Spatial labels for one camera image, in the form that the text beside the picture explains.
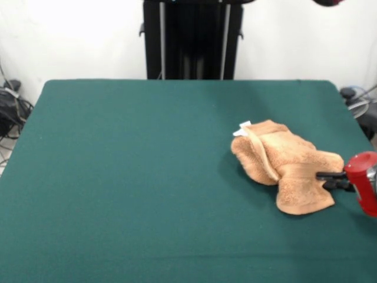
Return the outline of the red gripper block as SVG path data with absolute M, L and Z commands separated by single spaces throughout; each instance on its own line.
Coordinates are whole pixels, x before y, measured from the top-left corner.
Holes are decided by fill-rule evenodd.
M 317 172 L 316 178 L 326 180 L 326 190 L 355 191 L 363 212 L 376 217 L 376 152 L 353 156 L 345 165 L 345 172 Z

